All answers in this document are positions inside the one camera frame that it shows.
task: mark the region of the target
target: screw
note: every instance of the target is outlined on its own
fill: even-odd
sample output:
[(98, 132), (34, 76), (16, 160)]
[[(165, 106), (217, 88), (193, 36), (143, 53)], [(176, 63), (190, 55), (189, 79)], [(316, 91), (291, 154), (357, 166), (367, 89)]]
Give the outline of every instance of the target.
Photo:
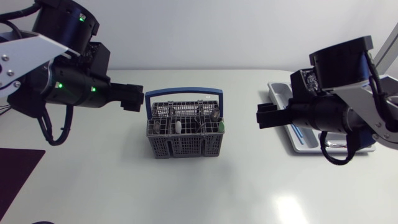
[(7, 55), (2, 55), (1, 59), (5, 62), (8, 62), (8, 60), (10, 60), (10, 58)]
[(19, 81), (14, 82), (14, 87), (19, 88), (21, 86), (21, 83)]
[(11, 76), (14, 76), (15, 73), (12, 70), (8, 70), (7, 75), (11, 77)]

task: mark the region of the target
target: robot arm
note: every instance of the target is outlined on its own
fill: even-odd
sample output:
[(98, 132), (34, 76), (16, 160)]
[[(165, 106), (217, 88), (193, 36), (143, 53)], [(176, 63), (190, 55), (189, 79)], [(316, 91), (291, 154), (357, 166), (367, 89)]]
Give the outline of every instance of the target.
[[(320, 130), (322, 153), (336, 165), (347, 164), (376, 141), (398, 149), (398, 80), (378, 76), (368, 53), (372, 47), (367, 36), (311, 54), (314, 67), (290, 76), (293, 98), (285, 110), (258, 106), (260, 128), (294, 124)], [(328, 132), (346, 134), (345, 160), (327, 153)]]
[[(36, 11), (32, 32), (8, 20)], [(106, 75), (110, 51), (90, 42), (100, 26), (95, 17), (72, 0), (35, 0), (27, 9), (0, 15), (13, 32), (0, 34), (0, 97), (11, 108), (38, 119), (46, 140), (62, 144), (72, 124), (73, 107), (100, 108), (120, 101), (128, 111), (139, 111), (143, 87), (111, 83)], [(54, 140), (46, 103), (67, 106), (62, 134)]]

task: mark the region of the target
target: gray plastic basket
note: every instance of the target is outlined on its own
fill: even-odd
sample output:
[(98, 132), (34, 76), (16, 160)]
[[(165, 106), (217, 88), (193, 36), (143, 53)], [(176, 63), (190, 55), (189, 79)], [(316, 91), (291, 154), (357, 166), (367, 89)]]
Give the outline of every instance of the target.
[[(217, 101), (183, 101), (154, 103), (150, 107), (153, 96), (173, 93), (207, 93), (217, 94)], [(223, 92), (210, 88), (171, 88), (146, 93), (147, 106), (147, 137), (156, 159), (170, 157), (218, 156), (224, 131), (218, 127), (223, 121)], [(210, 118), (211, 112), (220, 109), (220, 117), (216, 121)], [(181, 122), (181, 134), (175, 132), (175, 124)], [(160, 124), (158, 131), (155, 123)]]

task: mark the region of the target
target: basket handle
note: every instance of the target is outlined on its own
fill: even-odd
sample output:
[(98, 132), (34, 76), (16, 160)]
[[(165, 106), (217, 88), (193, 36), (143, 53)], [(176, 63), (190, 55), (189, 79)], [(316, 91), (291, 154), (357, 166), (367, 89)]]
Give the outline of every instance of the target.
[(152, 118), (152, 111), (150, 108), (150, 98), (154, 96), (162, 96), (176, 93), (203, 93), (203, 94), (212, 94), (218, 95), (218, 103), (220, 104), (220, 116), (223, 117), (224, 111), (224, 99), (223, 99), (223, 91), (215, 88), (202, 88), (202, 87), (181, 87), (181, 88), (166, 88), (162, 90), (154, 90), (148, 91), (145, 93), (145, 104), (147, 108), (147, 117), (148, 119)]

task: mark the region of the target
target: white table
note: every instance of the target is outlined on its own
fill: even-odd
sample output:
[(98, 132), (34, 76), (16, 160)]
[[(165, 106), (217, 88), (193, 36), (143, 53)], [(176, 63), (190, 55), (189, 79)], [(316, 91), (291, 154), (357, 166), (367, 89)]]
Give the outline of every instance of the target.
[[(143, 85), (144, 91), (222, 89), (226, 134), (219, 157), (154, 159), (144, 105), (140, 113), (123, 111), (119, 103), (75, 108), (72, 131), (59, 147), (47, 144), (36, 120), (6, 113), (0, 117), (1, 147), (47, 152), (2, 223), (397, 223), (398, 151), (377, 144), (374, 153), (338, 167), (320, 154), (294, 153), (283, 127), (259, 129), (257, 104), (270, 102), (267, 82), (286, 82), (289, 75), (109, 72), (113, 82)], [(64, 107), (48, 108), (53, 128), (60, 128)]]

